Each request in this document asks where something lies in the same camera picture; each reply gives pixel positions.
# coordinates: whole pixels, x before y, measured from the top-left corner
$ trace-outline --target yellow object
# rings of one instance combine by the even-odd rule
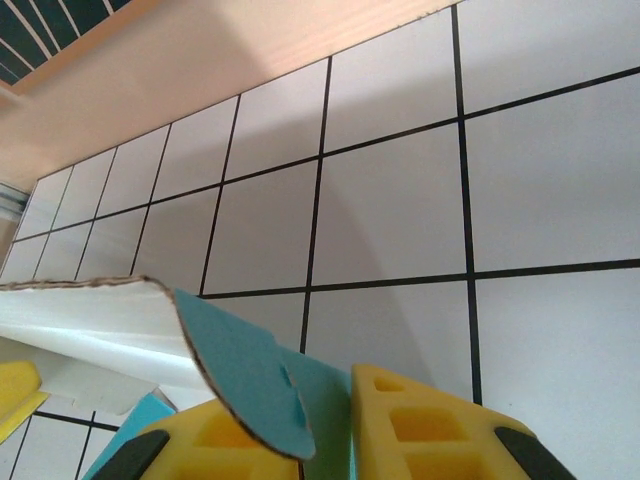
[[[374,366],[352,385],[359,480],[528,480],[494,433],[520,422]]]
[[[0,443],[49,396],[39,392],[40,375],[31,362],[0,364]]]
[[[156,422],[141,432],[171,438],[142,480],[298,480],[298,463],[266,449],[218,400]]]

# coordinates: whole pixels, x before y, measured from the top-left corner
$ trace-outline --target teal cardboard piece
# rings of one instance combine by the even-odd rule
[[[307,414],[273,335],[181,290],[175,301],[198,368],[247,433],[282,455],[311,459]]]
[[[316,440],[316,456],[303,463],[305,479],[355,479],[351,471],[351,376],[311,357],[281,348],[304,400]]]
[[[91,480],[93,476],[109,461],[109,459],[124,445],[127,441],[134,438],[140,431],[158,420],[173,415],[175,411],[167,404],[162,402],[152,393],[145,395],[138,402],[131,414],[124,421],[118,432],[111,439],[106,448],[93,462],[91,468],[82,477],[82,480]]]

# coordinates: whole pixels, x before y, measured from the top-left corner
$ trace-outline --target tiled surface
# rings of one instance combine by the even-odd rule
[[[455,115],[451,14],[445,10],[334,57],[325,151]]]
[[[11,480],[75,478],[89,427],[32,417]]]
[[[313,283],[464,272],[459,190],[453,125],[325,159]]]
[[[476,268],[640,257],[640,78],[467,123]]]
[[[35,278],[38,280],[75,279],[90,228],[91,225],[85,223],[50,234]]]
[[[30,238],[11,246],[0,282],[27,282],[33,278],[47,236]]]
[[[204,273],[207,300],[290,348],[484,398],[578,478],[634,478],[636,3],[467,0],[176,121],[162,160],[168,126],[118,147],[101,205],[108,162],[74,167],[56,225],[82,225],[48,236],[71,169],[43,179],[19,238],[39,236],[0,278],[30,279],[45,242],[38,278],[134,263],[199,293]],[[146,222],[147,206],[121,212],[148,202],[159,165]],[[34,421],[10,480],[74,478],[87,427]],[[95,421],[82,468],[121,418]]]
[[[639,310],[638,270],[479,282],[485,404],[577,478],[636,477]]]
[[[139,208],[95,222],[78,280],[129,275],[145,213],[146,208]]]
[[[221,180],[236,102],[227,100],[171,126],[154,199]]]
[[[27,429],[27,421],[20,425],[9,438],[0,443],[0,478],[9,478],[16,463],[16,455]]]
[[[313,293],[307,353],[347,371],[379,365],[470,400],[466,285]]]
[[[266,328],[281,345],[300,347],[304,293],[209,300],[216,307]]]
[[[242,95],[227,178],[318,154],[327,61]]]
[[[73,167],[60,210],[53,223],[54,228],[94,217],[113,154],[113,150],[108,150]]]
[[[152,205],[134,272],[198,293],[217,198],[214,188]]]
[[[98,215],[149,201],[168,130],[159,128],[118,147]]]
[[[206,293],[305,283],[316,170],[307,163],[224,188]]]
[[[16,238],[29,237],[46,232],[60,205],[62,194],[71,175],[71,167],[54,173],[38,182],[31,195],[29,208],[22,217]]]
[[[90,420],[92,411],[84,408],[75,407],[73,401],[68,398],[50,395],[47,400],[38,408],[39,412],[55,413],[56,415],[64,415],[65,417],[81,418]]]
[[[467,112],[639,63],[638,2],[468,0],[458,12]]]
[[[78,478],[84,477],[87,470],[91,468],[93,462],[106,448],[114,435],[115,432],[110,432],[108,430],[101,430],[99,428],[91,429],[89,441],[87,442],[87,450],[84,452],[84,458],[82,459],[82,466],[80,467],[80,475],[78,475]]]

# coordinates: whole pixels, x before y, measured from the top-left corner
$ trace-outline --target teal plastic piece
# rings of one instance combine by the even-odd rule
[[[131,411],[131,414],[118,429],[118,432],[111,439],[107,447],[98,456],[96,461],[93,462],[93,465],[91,465],[91,468],[89,468],[84,477],[82,477],[82,480],[91,480],[98,470],[115,455],[118,449],[127,441],[137,436],[141,430],[174,413],[175,410],[152,393],[145,395]]]
[[[196,363],[233,416],[270,449],[311,459],[307,414],[273,335],[181,290],[175,300]]]
[[[282,354],[307,409],[317,453],[303,463],[306,480],[355,480],[351,469],[351,376],[287,348]]]

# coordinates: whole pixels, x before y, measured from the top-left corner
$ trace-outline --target white tile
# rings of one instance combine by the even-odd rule
[[[89,442],[87,443],[87,450],[84,452],[84,458],[82,459],[82,466],[80,467],[79,479],[84,478],[87,470],[91,468],[93,462],[96,461],[98,456],[107,447],[115,432],[109,430],[102,430],[101,428],[92,428],[89,434]]]
[[[49,398],[38,407],[39,412],[55,413],[56,415],[64,415],[65,417],[81,418],[91,420],[92,410],[75,407],[73,400],[70,398],[60,397],[58,395],[49,395]]]
[[[640,256],[640,77],[467,122],[476,269]]]
[[[14,243],[4,265],[0,283],[27,282],[33,278],[42,249],[47,241],[46,235]]]
[[[227,179],[318,155],[323,60],[242,94]]]
[[[457,126],[324,160],[314,284],[464,271]]]
[[[107,179],[98,215],[147,203],[158,173],[169,127],[120,145]]]
[[[325,151],[456,115],[451,13],[333,58]]]
[[[152,205],[135,273],[199,293],[218,189]]]
[[[83,222],[95,216],[113,153],[113,149],[108,150],[73,167],[54,228]]]
[[[171,126],[154,199],[221,180],[236,102],[229,99]]]
[[[24,438],[27,422],[24,422],[4,442],[0,443],[0,478],[9,478],[20,444]]]
[[[307,353],[347,372],[371,363],[471,399],[463,282],[311,294]]]
[[[96,412],[96,417],[94,420],[98,423],[104,423],[106,425],[115,425],[116,427],[119,427],[124,423],[124,421],[129,417],[130,414],[131,414],[131,410],[129,410],[127,413],[124,413],[122,415],[116,415],[116,414],[107,413],[107,412]]]
[[[35,278],[73,280],[80,265],[90,228],[91,224],[85,223],[50,234]]]
[[[143,207],[95,222],[78,280],[129,275],[146,211]]]
[[[485,280],[477,296],[484,404],[577,478],[635,478],[640,271]]]
[[[75,478],[89,427],[33,417],[11,480]]]
[[[205,293],[306,282],[316,162],[224,187]]]
[[[29,237],[51,229],[62,194],[71,175],[71,167],[38,181],[24,212],[16,238]]]
[[[266,328],[281,345],[300,348],[304,293],[208,300],[216,307]]]
[[[467,112],[639,63],[638,2],[468,0],[458,15]]]

